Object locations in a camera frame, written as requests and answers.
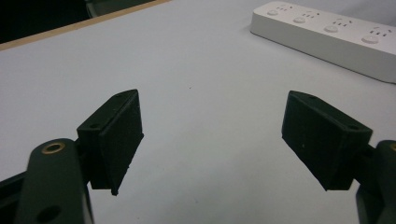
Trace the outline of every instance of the power strip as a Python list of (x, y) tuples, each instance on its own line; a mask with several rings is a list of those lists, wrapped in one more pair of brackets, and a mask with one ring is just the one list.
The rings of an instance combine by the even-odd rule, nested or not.
[(253, 11), (251, 33), (375, 79), (396, 83), (396, 28), (285, 2)]

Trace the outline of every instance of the dark floor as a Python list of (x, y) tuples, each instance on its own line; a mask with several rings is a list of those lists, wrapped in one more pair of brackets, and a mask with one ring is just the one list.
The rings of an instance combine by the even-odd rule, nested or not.
[(0, 44), (88, 18), (84, 0), (0, 0)]

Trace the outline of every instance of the black bracket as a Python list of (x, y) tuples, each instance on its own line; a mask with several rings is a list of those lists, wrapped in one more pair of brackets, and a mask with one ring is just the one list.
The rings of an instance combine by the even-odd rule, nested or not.
[(396, 223), (396, 141), (368, 145), (373, 131), (318, 97), (290, 91), (282, 137), (321, 186), (357, 193), (364, 224)]
[(2, 223), (93, 223), (87, 183), (120, 184), (142, 138), (137, 90), (112, 96), (78, 127), (78, 140), (33, 150), (27, 171), (0, 182)]

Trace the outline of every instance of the white tabletop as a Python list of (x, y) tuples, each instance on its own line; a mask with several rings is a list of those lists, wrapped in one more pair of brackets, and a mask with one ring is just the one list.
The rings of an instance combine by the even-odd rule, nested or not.
[[(372, 128), (375, 146), (396, 139), (396, 86), (253, 35), (267, 2), (173, 0), (0, 51), (0, 179), (138, 89), (145, 138), (118, 197), (91, 190), (96, 223), (359, 223), (359, 184), (324, 191), (282, 140), (288, 92)], [(372, 2), (292, 1), (396, 26), (396, 2)]]

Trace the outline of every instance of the screw hole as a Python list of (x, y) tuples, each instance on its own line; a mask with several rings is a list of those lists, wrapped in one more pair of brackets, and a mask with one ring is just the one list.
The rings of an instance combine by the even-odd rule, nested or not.
[(64, 147), (65, 147), (65, 145), (62, 142), (52, 143), (52, 144), (45, 146), (43, 148), (43, 150), (41, 150), (41, 152), (43, 154), (49, 155), (49, 154), (53, 154), (53, 153), (57, 153), (57, 152), (61, 151), (62, 149), (64, 149)]
[(392, 148), (393, 151), (396, 151), (396, 143), (390, 144), (390, 148)]
[(37, 216), (37, 221), (39, 223), (48, 223), (55, 219), (61, 214), (61, 207), (58, 205), (53, 205), (43, 209)]
[(98, 124), (98, 123), (95, 123), (95, 124), (90, 125), (90, 128), (97, 128), (97, 127), (99, 127), (99, 124)]
[(352, 129), (352, 130), (358, 130), (359, 129), (359, 127), (358, 126), (355, 126), (355, 125), (348, 125), (347, 126), (349, 129)]

